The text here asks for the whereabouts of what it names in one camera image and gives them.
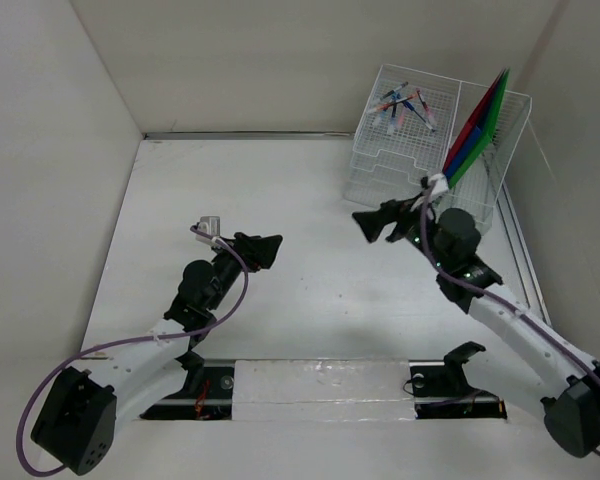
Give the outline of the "pink highlighter pen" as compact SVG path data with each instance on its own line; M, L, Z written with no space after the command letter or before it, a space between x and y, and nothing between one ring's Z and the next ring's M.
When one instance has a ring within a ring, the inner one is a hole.
M403 103L402 104L402 111L401 111L401 114L400 114L400 116L398 118L398 121L397 121L397 127L398 127L398 129L401 129L402 126L404 125L404 122L405 122L405 120L407 118L407 115L408 115L409 111L410 111L409 108L406 106L405 103Z

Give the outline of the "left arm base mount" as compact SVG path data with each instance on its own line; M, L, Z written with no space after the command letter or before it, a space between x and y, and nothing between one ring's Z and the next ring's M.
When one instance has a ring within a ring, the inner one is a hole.
M234 360L198 360L183 387L140 415L149 421L223 421L232 419Z

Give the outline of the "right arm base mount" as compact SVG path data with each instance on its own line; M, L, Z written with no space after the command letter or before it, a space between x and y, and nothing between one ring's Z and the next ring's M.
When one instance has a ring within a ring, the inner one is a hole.
M506 420L503 400L472 387L463 367L477 353L486 350L470 341L448 352L442 360L411 360L409 377L402 390L414 400L417 420Z

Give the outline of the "dark red gel pen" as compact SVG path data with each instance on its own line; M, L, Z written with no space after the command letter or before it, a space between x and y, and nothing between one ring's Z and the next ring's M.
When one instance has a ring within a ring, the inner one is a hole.
M429 107L428 103L426 102L422 91L419 88L416 89L416 95L421 103L422 108L424 109L427 124L431 127L433 131L435 131L437 128L437 123L434 114L431 108Z

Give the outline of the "teal cap gel pen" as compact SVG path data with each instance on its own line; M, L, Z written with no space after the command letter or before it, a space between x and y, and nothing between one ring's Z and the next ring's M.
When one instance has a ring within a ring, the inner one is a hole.
M402 82L398 86L396 86L393 89L391 89L390 91L386 92L382 97L380 97L380 99L385 100L389 97L392 97L393 95L397 95L402 89L404 89L408 85L409 85L408 81Z

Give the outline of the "orange red gel pen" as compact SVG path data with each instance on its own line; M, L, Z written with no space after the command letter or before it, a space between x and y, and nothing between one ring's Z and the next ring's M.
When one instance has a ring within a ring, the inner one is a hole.
M371 106L369 109L366 110L367 114L371 114L371 113L377 113L377 112L381 112L381 111L386 111L387 109L405 103L407 101L410 100L410 97L407 98L401 98L401 99L397 99L388 103L384 103L384 104L378 104L378 105L373 105Z

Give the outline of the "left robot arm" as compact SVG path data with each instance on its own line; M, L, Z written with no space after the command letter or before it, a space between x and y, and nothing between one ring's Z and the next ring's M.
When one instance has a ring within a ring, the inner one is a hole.
M204 361L193 349L220 325L214 310L238 278L270 269L283 242L281 235L223 238L192 230L215 256L184 268L163 318L143 336L108 343L112 359L85 369L68 359L43 381L48 394L31 439L61 470L90 473L124 424L174 390L185 397L200 390Z

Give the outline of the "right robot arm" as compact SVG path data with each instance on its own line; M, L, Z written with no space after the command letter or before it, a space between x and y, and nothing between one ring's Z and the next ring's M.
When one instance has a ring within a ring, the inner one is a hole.
M496 334L528 370L515 374L499 366L486 346L470 341L443 358L448 390L495 394L540 419L571 456L600 456L600 361L535 317L478 256L481 235L468 212L450 208L437 214L417 196L351 217L370 243L391 226L387 242L406 240L419 250L436 270L445 298Z

